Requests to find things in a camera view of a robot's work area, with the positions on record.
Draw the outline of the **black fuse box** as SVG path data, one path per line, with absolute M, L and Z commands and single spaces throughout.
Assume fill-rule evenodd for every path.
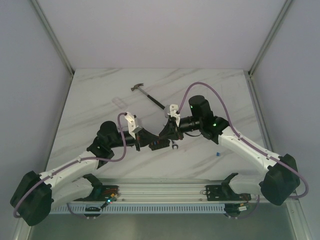
M 160 150 L 163 148 L 167 148 L 170 146 L 171 141 L 169 139 L 160 139 L 160 140 L 156 140 L 151 142 L 148 147 L 152 150 L 152 151 L 156 151 L 156 150 Z

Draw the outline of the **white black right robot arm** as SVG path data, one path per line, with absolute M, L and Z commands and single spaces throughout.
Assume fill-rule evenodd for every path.
M 221 193 L 228 200 L 237 195 L 262 195 L 280 206 L 300 185 L 296 160 L 289 154 L 280 156 L 247 139 L 231 127 L 224 118 L 214 115 L 209 102 L 196 95 L 189 99 L 191 116 L 181 117 L 176 104 L 163 108 L 167 124 L 160 132 L 165 139 L 181 140 L 183 134 L 199 131 L 201 135 L 221 145 L 253 164 L 259 174 L 232 173 L 221 182 Z

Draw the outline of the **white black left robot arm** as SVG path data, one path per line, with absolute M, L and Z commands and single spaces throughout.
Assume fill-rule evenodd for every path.
M 104 122 L 92 144 L 75 159 L 42 173 L 26 173 L 10 200 L 13 216 L 22 218 L 29 226 L 42 222 L 51 212 L 74 200 L 100 201 L 104 185 L 94 172 L 106 163 L 125 158 L 127 147 L 145 147 L 160 139 L 133 123 L 124 131 L 120 123 Z

